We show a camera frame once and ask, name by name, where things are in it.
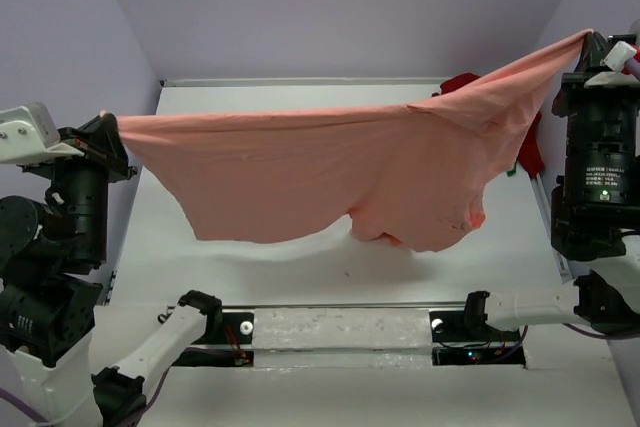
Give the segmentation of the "pink t shirt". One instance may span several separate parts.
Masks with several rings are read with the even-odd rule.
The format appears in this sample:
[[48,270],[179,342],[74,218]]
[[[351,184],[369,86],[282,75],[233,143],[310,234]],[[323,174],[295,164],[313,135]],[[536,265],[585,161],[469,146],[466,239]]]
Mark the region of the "pink t shirt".
[[360,241],[438,252],[479,229],[578,32],[452,92],[369,107],[120,116],[126,148],[197,239],[271,244],[351,219]]

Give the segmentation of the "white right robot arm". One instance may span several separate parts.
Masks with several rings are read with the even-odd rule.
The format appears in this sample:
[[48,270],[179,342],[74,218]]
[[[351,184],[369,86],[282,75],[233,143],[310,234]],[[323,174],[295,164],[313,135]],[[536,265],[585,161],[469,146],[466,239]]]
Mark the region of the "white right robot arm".
[[639,32],[588,34],[552,112],[566,121],[566,145],[550,241],[582,270],[560,287],[472,292],[460,326],[473,339],[549,324],[604,340],[636,338],[639,269],[625,258],[639,237]]

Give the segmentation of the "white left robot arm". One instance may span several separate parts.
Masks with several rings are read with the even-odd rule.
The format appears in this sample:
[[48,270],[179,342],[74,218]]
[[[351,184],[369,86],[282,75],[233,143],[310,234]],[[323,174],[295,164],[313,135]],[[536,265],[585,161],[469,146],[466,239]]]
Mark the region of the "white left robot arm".
[[107,257],[111,184],[136,174],[111,114],[57,128],[41,103],[1,114],[1,160],[49,181],[42,200],[1,201],[1,343],[37,426],[135,426],[169,369],[221,330],[219,299],[184,294],[160,328],[93,373],[89,347],[102,292],[87,275]]

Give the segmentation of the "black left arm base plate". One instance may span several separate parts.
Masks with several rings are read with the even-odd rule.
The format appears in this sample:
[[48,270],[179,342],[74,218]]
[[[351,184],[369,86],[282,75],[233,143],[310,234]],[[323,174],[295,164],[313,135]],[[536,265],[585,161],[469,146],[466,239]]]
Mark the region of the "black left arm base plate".
[[188,346],[173,363],[175,367],[252,367],[255,321],[249,311],[225,311],[215,330],[208,330]]

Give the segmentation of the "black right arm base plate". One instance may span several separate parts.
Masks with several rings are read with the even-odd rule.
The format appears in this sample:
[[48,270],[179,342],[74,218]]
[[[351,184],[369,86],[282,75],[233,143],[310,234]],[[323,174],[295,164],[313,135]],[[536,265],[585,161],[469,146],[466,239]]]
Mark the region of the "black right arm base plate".
[[526,365],[520,330],[469,329],[457,310],[430,311],[429,319],[434,366]]

